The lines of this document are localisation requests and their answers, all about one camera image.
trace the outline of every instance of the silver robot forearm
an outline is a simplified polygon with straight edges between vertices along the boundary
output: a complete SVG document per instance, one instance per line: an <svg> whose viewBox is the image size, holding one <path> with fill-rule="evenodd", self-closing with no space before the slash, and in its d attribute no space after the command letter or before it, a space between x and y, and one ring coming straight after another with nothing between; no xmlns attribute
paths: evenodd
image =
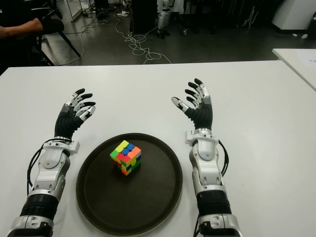
<svg viewBox="0 0 316 237"><path fill-rule="evenodd" d="M69 156L76 154L79 143L68 143L63 139L47 142L45 153L39 158L39 173L27 197L21 214L9 230L8 237L51 237L54 217L70 167Z"/></svg>
<svg viewBox="0 0 316 237"><path fill-rule="evenodd" d="M218 139L209 129L197 129L188 134L192 147L190 161L199 210L198 228L203 236L242 237L236 216L232 214L222 174L218 168Z"/></svg>

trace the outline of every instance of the rubik's cube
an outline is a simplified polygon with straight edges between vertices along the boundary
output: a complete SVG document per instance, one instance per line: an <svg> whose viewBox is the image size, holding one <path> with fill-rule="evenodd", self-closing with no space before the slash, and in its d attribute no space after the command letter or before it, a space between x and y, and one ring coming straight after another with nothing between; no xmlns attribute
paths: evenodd
<svg viewBox="0 0 316 237"><path fill-rule="evenodd" d="M122 173L128 175L140 165L141 153L142 151L138 147L124 140L112 151L110 156Z"/></svg>

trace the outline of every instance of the black sleeve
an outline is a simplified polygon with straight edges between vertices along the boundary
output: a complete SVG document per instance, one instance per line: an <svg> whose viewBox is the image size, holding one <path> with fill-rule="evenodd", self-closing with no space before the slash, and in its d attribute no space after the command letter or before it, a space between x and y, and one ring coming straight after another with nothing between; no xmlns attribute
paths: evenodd
<svg viewBox="0 0 316 237"><path fill-rule="evenodd" d="M33 21L36 16L32 13L32 10L26 6L24 0L13 0L15 2L15 9L17 16L17 20L19 21L19 25L25 24L29 21Z"/></svg>

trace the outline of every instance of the person's arm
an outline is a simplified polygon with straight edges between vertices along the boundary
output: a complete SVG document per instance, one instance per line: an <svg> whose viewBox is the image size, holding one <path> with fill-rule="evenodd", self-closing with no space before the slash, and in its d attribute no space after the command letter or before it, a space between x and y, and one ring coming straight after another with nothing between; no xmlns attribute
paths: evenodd
<svg viewBox="0 0 316 237"><path fill-rule="evenodd" d="M43 30L43 26L39 19L35 18L20 26L1 27L0 26L0 39L7 37L19 36L26 33L39 32Z"/></svg>

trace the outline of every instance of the black cable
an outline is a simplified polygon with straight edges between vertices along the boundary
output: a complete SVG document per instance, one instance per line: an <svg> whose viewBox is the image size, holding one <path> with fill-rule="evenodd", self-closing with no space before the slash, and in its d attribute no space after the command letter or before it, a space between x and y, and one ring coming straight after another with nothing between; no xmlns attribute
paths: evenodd
<svg viewBox="0 0 316 237"><path fill-rule="evenodd" d="M197 237L198 234L199 234L199 229L198 229L198 218L199 218L199 215L197 216L197 222L196 222L196 227L194 228L194 234L193 234L193 237Z"/></svg>
<svg viewBox="0 0 316 237"><path fill-rule="evenodd" d="M222 169L222 176L224 176L225 175L225 173L226 173L226 171L227 171L227 168L228 168L228 163L229 163L229 156L228 156L228 153L227 153L227 151L226 151L226 148L224 147L224 145L223 145L223 143L220 141L220 140L218 140L218 143L219 143L219 145L221 145L221 147L223 148L223 150L224 150L224 166L223 166L223 169Z"/></svg>
<svg viewBox="0 0 316 237"><path fill-rule="evenodd" d="M45 141L42 146L40 147L40 149L38 149L35 154L33 155L32 159L30 160L29 163L29 167L27 170L27 195L29 195L29 186L33 186L32 182L31 182L31 172L32 172L32 168L35 165L35 163L38 161L38 159L40 158L40 154L41 151L43 150L44 144L50 141L64 141L64 142L72 142L72 140L70 139L63 139L63 138L53 138L53 139L49 139L47 141Z"/></svg>

